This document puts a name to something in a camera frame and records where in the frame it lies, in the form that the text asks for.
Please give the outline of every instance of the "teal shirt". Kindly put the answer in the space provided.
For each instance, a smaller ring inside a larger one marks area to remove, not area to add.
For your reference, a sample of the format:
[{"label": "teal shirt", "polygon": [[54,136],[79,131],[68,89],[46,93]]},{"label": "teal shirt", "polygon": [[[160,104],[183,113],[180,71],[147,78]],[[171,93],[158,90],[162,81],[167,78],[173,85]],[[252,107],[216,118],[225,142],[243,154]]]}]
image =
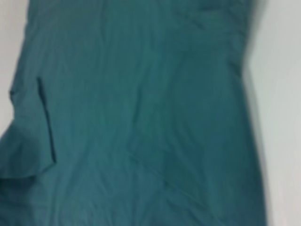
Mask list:
[{"label": "teal shirt", "polygon": [[248,0],[31,0],[2,226],[265,226]]}]

